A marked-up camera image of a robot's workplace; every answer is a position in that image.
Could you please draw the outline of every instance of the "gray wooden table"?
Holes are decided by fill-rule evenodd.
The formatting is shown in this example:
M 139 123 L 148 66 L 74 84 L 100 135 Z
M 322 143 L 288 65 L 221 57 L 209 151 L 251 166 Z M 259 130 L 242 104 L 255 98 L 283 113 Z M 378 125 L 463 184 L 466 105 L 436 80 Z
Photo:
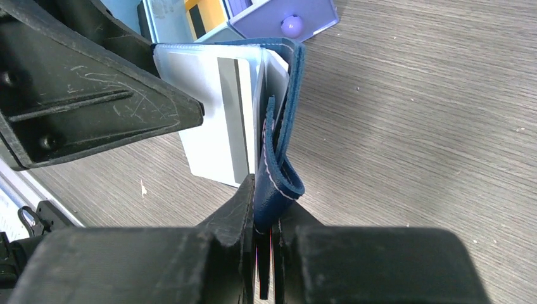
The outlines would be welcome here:
M 450 229 L 495 303 L 535 303 L 537 5 L 336 4 L 307 43 L 300 203 L 326 224 Z M 191 176 L 176 134 L 34 173 L 89 225 L 194 225 L 234 192 Z

